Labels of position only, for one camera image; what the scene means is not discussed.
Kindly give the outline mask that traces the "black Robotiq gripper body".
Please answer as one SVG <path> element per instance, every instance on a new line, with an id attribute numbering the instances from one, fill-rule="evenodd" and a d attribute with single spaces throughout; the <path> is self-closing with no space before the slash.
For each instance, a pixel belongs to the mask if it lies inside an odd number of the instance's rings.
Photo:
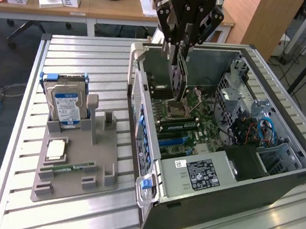
<path id="1" fill-rule="evenodd" d="M 215 7 L 216 0 L 171 0 L 175 14 L 175 26 L 194 25 L 200 22 Z"/>

